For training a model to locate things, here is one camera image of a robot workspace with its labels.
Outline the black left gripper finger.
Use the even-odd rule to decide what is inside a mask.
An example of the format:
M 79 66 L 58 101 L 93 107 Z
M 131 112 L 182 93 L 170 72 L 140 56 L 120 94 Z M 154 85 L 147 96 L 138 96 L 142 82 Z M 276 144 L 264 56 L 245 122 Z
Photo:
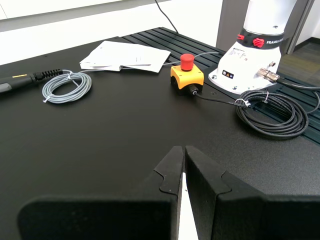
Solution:
M 200 240 L 318 240 L 320 198 L 262 193 L 194 146 L 186 183 Z
M 174 146 L 130 193 L 39 197 L 17 216 L 23 240 L 176 240 L 184 153 Z

